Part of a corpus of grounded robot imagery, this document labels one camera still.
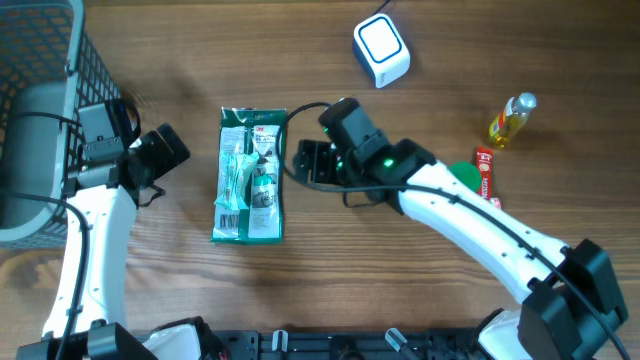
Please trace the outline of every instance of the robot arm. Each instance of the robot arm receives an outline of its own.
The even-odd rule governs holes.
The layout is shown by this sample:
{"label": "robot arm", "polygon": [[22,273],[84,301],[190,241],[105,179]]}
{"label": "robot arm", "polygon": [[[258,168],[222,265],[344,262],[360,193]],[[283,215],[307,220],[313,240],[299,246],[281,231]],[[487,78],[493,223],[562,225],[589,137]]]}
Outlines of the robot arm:
{"label": "robot arm", "polygon": [[[567,245],[541,234],[497,209],[461,184],[441,162],[425,165],[409,178],[407,184],[442,188],[471,202],[492,217],[522,234],[533,247],[558,266]],[[407,190],[398,194],[400,207],[408,217],[430,226],[453,241],[469,256],[489,270],[518,303],[531,294],[529,281],[546,279],[550,270],[531,257],[528,251],[486,219],[466,207],[436,194]]]}
{"label": "robot arm", "polygon": [[[329,176],[342,181],[333,183],[359,188],[373,201],[386,201],[437,230],[522,304],[521,312],[501,314],[480,332],[479,342],[489,355],[590,359],[628,318],[611,262],[591,241],[570,249],[493,207],[427,150],[406,139],[391,145],[355,99],[328,107],[319,122],[335,159],[343,163],[337,167],[342,174]],[[294,162],[303,184],[334,171],[335,162],[314,156],[298,155]],[[329,168],[318,168],[323,163]]]}
{"label": "robot arm", "polygon": [[[78,191],[68,202],[84,214],[89,225],[89,257],[81,289],[82,312],[77,315],[73,333],[87,331],[95,320],[120,323],[126,327],[124,280],[129,233],[136,218],[136,204],[123,187],[96,186]],[[61,337],[69,319],[67,309],[78,276],[82,247],[79,222],[67,214],[67,246],[62,274],[51,315],[42,336]]]}

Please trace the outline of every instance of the yellow liquid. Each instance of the yellow liquid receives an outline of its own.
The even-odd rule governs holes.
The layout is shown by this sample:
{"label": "yellow liquid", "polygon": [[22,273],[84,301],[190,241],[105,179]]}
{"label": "yellow liquid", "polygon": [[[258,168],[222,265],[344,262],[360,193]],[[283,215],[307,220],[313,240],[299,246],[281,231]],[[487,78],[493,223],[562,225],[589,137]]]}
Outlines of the yellow liquid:
{"label": "yellow liquid", "polygon": [[494,122],[489,126],[489,136],[487,137],[488,144],[496,149],[504,149],[522,126],[524,126],[528,118],[528,115],[509,115],[507,116],[502,128],[500,128],[500,130],[495,134],[491,135],[491,128],[495,125],[498,119],[494,120]]}

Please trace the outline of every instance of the white smart speaker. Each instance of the white smart speaker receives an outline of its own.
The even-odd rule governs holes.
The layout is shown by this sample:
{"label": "white smart speaker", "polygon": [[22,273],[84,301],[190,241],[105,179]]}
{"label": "white smart speaker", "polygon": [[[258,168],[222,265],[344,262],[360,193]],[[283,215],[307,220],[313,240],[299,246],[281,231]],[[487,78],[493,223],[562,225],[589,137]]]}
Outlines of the white smart speaker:
{"label": "white smart speaker", "polygon": [[385,14],[376,14],[353,30],[353,53],[379,89],[409,70],[411,57]]}

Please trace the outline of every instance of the red snack package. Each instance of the red snack package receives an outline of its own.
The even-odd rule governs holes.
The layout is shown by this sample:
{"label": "red snack package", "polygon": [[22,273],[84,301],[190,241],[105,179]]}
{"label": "red snack package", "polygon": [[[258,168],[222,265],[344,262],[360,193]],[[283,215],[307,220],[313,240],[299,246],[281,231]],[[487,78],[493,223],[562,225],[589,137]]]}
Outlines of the red snack package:
{"label": "red snack package", "polygon": [[476,152],[476,167],[482,176],[482,185],[478,189],[478,195],[489,200],[491,197],[491,171],[493,170],[493,151],[491,149],[478,147]]}

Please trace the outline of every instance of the small bottle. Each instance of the small bottle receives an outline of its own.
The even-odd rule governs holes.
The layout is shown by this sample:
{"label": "small bottle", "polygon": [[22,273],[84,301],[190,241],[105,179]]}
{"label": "small bottle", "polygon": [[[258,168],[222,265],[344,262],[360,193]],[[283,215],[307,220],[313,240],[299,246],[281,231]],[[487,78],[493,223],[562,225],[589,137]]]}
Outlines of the small bottle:
{"label": "small bottle", "polygon": [[522,93],[518,98],[509,99],[507,106],[489,126],[489,145],[497,149],[507,146],[529,120],[536,105],[536,96],[532,93]]}

